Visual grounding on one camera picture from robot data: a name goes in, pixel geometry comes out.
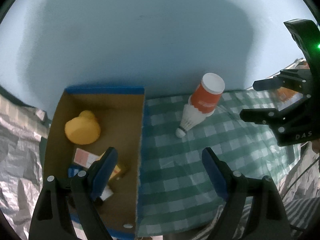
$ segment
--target cardboard box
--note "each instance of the cardboard box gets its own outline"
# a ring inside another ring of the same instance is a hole
[[[58,103],[49,132],[44,160],[44,178],[68,177],[77,148],[101,155],[108,147],[118,151],[118,160],[128,168],[119,180],[110,182],[114,194],[97,207],[107,229],[134,234],[137,199],[138,165],[142,132],[144,89],[141,87],[73,86],[67,88]],[[71,143],[65,123],[84,110],[98,119],[101,135],[88,145]],[[133,228],[124,228],[132,224]]]

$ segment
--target blue wall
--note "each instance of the blue wall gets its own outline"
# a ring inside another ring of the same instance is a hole
[[[245,89],[302,57],[283,22],[302,0],[17,0],[0,25],[0,85],[53,116],[63,89],[191,93],[206,72]]]

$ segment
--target shuttlecock cork tip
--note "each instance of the shuttlecock cork tip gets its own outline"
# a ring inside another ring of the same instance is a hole
[[[182,138],[186,135],[186,133],[181,129],[181,128],[177,128],[176,129],[176,136],[179,138]]]

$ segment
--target blue gripper pad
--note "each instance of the blue gripper pad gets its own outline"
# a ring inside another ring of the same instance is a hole
[[[210,153],[208,152],[207,148],[202,151],[202,163],[208,173],[215,191],[217,192],[217,195],[227,201],[229,198],[227,182],[218,166],[216,165],[215,161],[211,157]]]
[[[88,169],[88,182],[91,186],[90,198],[95,201],[106,187],[110,175],[118,162],[118,152],[113,147],[108,148],[105,155],[91,164]]]

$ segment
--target shuttlecock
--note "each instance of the shuttlecock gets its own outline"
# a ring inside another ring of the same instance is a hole
[[[193,105],[185,104],[182,112],[182,120],[180,126],[176,130],[176,136],[179,138],[184,137],[188,130],[204,121],[207,116],[208,114],[201,113]]]

